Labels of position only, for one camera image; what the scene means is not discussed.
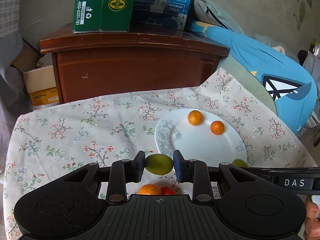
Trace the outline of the person right hand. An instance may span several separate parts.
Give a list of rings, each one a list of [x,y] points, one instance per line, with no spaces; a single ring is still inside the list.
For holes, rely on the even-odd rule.
[[[304,239],[313,240],[320,238],[320,221],[319,207],[315,204],[311,197],[308,196],[305,200],[306,219],[304,222]]]

